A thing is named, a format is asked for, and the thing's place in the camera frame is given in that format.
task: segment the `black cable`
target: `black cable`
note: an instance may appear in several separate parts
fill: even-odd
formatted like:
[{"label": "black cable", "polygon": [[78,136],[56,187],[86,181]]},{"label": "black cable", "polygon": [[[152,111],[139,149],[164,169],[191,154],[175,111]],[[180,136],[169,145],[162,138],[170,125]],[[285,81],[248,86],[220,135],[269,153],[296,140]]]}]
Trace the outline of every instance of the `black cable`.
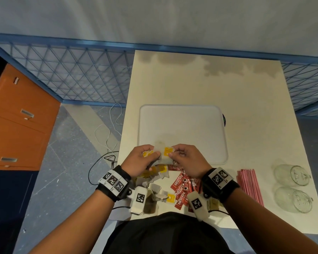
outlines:
[{"label": "black cable", "polygon": [[219,210],[219,209],[212,209],[212,210],[209,210],[208,212],[211,213],[211,212],[213,212],[213,211],[218,211],[218,212],[224,213],[224,214],[226,214],[226,215],[229,215],[229,213],[226,213],[226,212],[221,211],[221,210]]},{"label": "black cable", "polygon": [[113,209],[119,209],[119,208],[128,208],[128,209],[130,209],[131,207],[129,207],[129,206],[119,206],[119,207],[115,207],[115,208],[113,208]]},{"label": "black cable", "polygon": [[[101,160],[101,158],[104,158],[105,160],[107,160],[107,161],[109,161],[109,162],[112,162],[111,169],[114,169],[114,163],[117,162],[117,161],[115,160],[115,159],[116,159],[116,156],[113,155],[113,154],[110,155],[110,156],[107,156],[107,157],[105,157],[105,156],[106,156],[107,154],[116,153],[116,152],[119,152],[119,151],[111,151],[111,152],[108,152],[108,153],[105,153],[104,155],[102,155],[102,156],[93,164],[93,166],[91,166],[91,168],[89,169],[89,173],[91,172],[91,169],[94,167],[94,165],[95,165],[99,160]],[[98,185],[98,183],[97,183],[97,184],[92,183],[92,182],[90,181],[90,179],[89,179],[89,183],[92,184],[92,185]]]}]

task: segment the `person's right hand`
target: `person's right hand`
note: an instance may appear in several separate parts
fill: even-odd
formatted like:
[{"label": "person's right hand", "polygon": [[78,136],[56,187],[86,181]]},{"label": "person's right hand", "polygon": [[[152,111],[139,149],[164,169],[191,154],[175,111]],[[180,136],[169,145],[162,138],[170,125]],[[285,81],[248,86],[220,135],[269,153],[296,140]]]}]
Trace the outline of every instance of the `person's right hand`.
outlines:
[{"label": "person's right hand", "polygon": [[194,145],[177,144],[172,147],[176,152],[169,153],[169,157],[178,162],[190,177],[202,178],[212,168]]}]

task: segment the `hand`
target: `hand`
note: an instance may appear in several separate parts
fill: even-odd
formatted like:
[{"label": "hand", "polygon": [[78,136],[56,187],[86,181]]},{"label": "hand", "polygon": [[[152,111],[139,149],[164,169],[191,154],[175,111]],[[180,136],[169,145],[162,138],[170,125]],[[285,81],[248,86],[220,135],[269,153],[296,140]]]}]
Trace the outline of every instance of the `hand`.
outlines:
[{"label": "hand", "polygon": [[190,177],[202,178],[212,168],[194,145],[177,144],[172,147],[176,152],[169,153],[169,157],[178,162]]},{"label": "hand", "polygon": [[124,162],[121,164],[121,168],[131,177],[137,177],[141,175],[141,173],[161,155],[160,151],[156,151],[147,157],[142,156],[144,151],[153,150],[153,148],[154,146],[150,144],[134,147]]}]

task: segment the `person's left hand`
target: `person's left hand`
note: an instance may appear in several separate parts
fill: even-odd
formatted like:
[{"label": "person's left hand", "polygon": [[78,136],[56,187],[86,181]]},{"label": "person's left hand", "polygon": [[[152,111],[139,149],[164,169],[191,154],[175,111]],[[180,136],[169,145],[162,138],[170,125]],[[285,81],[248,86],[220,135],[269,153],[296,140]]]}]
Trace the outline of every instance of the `person's left hand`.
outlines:
[{"label": "person's left hand", "polygon": [[141,173],[161,155],[160,151],[156,151],[147,157],[142,156],[144,151],[153,150],[153,148],[154,146],[150,144],[134,147],[124,162],[121,164],[121,168],[131,177],[137,177],[141,175]]}]

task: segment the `white wall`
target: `white wall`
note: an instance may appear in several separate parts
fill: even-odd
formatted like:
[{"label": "white wall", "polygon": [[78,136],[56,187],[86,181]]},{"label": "white wall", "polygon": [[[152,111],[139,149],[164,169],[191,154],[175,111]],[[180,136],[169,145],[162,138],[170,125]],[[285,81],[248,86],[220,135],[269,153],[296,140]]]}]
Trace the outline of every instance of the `white wall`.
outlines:
[{"label": "white wall", "polygon": [[0,0],[0,32],[318,56],[318,0]]}]

